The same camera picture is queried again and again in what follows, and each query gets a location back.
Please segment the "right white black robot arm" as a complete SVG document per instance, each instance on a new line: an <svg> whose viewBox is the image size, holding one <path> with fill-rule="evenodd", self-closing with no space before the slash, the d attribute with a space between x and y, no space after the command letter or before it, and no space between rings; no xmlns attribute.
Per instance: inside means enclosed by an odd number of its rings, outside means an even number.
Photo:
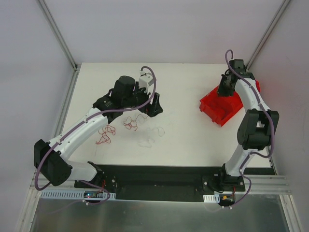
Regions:
<svg viewBox="0 0 309 232"><path fill-rule="evenodd" d="M251 159L267 146L273 147L279 113L272 111L263 101L252 73L247 72L244 61L227 61L228 70L222 74L218 95L237 93L245 109L245 116L237 131L238 146L227 163L223 164L217 185L219 191L244 191L243 173Z"/></svg>

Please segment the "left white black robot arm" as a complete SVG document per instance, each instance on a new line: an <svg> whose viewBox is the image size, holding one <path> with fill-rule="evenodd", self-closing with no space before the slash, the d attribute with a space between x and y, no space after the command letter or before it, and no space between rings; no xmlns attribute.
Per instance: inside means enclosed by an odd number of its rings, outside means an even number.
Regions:
<svg viewBox="0 0 309 232"><path fill-rule="evenodd" d="M53 186L67 180L85 181L91 188L101 185L102 170L93 162L71 161L70 156L88 138L111 124L123 112L139 110L149 117L163 112L159 94L149 92L156 87L156 78L141 72L138 81L130 76L120 76L107 94L98 98L84 116L67 131L45 142L34 145L34 166Z"/></svg>

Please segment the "red plastic bin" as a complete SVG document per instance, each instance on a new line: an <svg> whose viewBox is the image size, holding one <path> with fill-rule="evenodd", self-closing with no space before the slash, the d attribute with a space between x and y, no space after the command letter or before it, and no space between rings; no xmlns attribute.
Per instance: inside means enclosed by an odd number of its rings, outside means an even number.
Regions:
<svg viewBox="0 0 309 232"><path fill-rule="evenodd" d="M233 96L220 97L218 95L219 86L200 100L200 111L209 116L212 122L223 126L229 121L241 108L243 103L237 92Z"/></svg>

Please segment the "left aluminium frame post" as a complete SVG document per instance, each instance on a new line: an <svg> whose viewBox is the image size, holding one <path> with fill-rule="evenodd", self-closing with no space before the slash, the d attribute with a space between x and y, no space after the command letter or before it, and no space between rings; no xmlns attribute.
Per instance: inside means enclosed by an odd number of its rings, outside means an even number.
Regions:
<svg viewBox="0 0 309 232"><path fill-rule="evenodd" d="M66 59L68 60L69 64L72 66L74 70L77 70L79 68L79 64L75 61L53 15L50 11L47 3L45 0L37 0L36 3L40 7L52 33L54 34L54 37L56 38L61 50L63 51Z"/></svg>

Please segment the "aluminium frame post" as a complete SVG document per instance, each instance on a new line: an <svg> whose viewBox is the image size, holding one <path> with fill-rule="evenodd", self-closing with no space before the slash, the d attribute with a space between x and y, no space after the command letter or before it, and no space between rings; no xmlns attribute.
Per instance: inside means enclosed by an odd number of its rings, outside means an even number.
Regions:
<svg viewBox="0 0 309 232"><path fill-rule="evenodd" d="M79 68L79 64L75 61L53 15L50 11L47 3L45 0L37 0L36 3L40 7L52 33L54 34L54 37L56 38L61 50L63 51L66 59L68 60L69 64L72 66L74 70L77 70Z"/></svg>
<svg viewBox="0 0 309 232"><path fill-rule="evenodd" d="M271 37L273 31L279 24L280 20L283 18L285 12L291 5L293 0L283 0L281 4L279 5L278 9L276 10L274 16L272 17L268 27L266 28L265 32L263 33L263 36L259 40L256 48L254 49L252 55L250 56L248 62L246 63L246 69L249 70L251 66L254 64L258 56L260 55L261 51L263 50L264 46L268 42L269 38Z"/></svg>

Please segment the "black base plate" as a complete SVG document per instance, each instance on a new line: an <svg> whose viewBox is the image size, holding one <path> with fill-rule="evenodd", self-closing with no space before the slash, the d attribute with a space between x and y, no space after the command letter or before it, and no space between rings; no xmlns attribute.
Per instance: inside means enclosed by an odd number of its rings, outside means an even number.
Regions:
<svg viewBox="0 0 309 232"><path fill-rule="evenodd" d="M244 192L243 178L223 167L96 165L92 184L118 200L202 202L205 195Z"/></svg>

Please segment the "right aluminium frame post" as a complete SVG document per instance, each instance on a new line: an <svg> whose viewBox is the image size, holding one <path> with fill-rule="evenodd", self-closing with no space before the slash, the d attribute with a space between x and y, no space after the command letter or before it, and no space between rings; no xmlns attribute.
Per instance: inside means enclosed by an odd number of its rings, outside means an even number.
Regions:
<svg viewBox="0 0 309 232"><path fill-rule="evenodd" d="M274 16L272 17L268 27L266 28L265 32L263 33L263 36L259 40L256 48L254 49L252 55L250 56L248 62L246 63L246 69L249 70L251 66L254 64L258 56L260 55L261 51L263 50L264 46L268 42L269 38L271 37L273 31L279 24L280 20L283 18L285 12L291 5L293 0L283 0L281 4L279 5L278 9L276 10Z"/></svg>

